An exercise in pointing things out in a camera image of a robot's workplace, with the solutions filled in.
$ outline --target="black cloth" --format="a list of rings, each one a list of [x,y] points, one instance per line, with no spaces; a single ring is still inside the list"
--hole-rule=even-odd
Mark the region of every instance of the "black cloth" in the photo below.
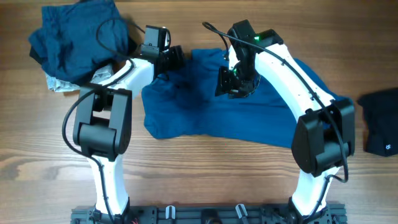
[[[120,17],[113,1],[44,6],[42,28],[29,37],[30,56],[52,77],[78,85],[88,82],[97,69],[121,59],[96,41],[98,26],[103,21]],[[129,50],[129,31],[124,21],[104,24],[99,39],[121,54]]]
[[[358,103],[369,129],[366,151],[380,156],[397,154],[398,88],[364,95]]]

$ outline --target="blue t-shirt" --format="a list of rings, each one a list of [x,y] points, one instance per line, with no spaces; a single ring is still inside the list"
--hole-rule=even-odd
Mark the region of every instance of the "blue t-shirt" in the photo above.
[[[144,126],[157,139],[208,134],[290,147],[296,120],[265,78],[247,98],[215,97],[218,69],[228,66],[224,54],[220,49],[193,50],[183,68],[168,72],[170,80],[156,79],[143,88]],[[311,68],[295,60],[320,88],[337,98]]]

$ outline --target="dark blue cloth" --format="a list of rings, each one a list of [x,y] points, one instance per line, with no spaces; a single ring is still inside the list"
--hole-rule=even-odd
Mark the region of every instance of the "dark blue cloth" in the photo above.
[[[95,70],[115,59],[95,37],[98,26],[114,17],[119,18],[120,14],[113,1],[45,6],[42,28],[29,37],[29,42],[47,74],[76,84],[84,83]],[[99,39],[108,48],[126,54],[128,33],[125,22],[109,21],[102,26]]]
[[[193,50],[184,68],[169,72],[169,81],[157,79],[146,86],[144,126],[157,139],[208,134],[290,147],[296,120],[265,78],[247,98],[215,97],[218,69],[228,66],[224,54],[220,49]],[[311,68],[296,62],[320,88],[338,98]]]

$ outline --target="black mounting base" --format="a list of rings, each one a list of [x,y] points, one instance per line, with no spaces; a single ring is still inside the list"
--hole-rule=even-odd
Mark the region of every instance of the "black mounting base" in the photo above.
[[[268,204],[245,206],[247,218],[239,219],[235,206],[230,207],[175,207],[175,219],[169,215],[166,219],[166,208],[155,206],[131,206],[132,221],[123,224],[293,224],[284,214],[287,204]],[[72,210],[71,224],[108,224],[94,222],[94,207],[77,207]],[[208,220],[204,216],[211,211],[218,214],[218,219]],[[309,224],[347,224],[346,209],[343,204],[327,204],[320,218]]]

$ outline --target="wood grain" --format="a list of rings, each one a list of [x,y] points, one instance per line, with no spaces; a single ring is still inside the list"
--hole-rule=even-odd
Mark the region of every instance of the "wood grain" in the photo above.
[[[72,208],[95,203],[89,165],[67,149],[60,132],[76,95],[48,91],[40,66],[28,56],[27,38],[41,26],[41,6],[66,2],[73,1],[0,4],[0,223],[69,223]],[[158,0],[117,6],[142,26],[168,27],[173,44],[186,52],[223,47],[202,21],[223,31],[242,19],[255,30],[273,28],[331,90],[354,100],[398,86],[397,1]],[[356,109],[350,180],[332,183],[328,200],[346,204],[349,223],[398,223],[398,157],[363,152],[366,127]],[[145,130],[144,116],[138,97],[124,161],[133,205],[286,202],[295,190],[299,169],[290,149],[208,136],[159,141]]]

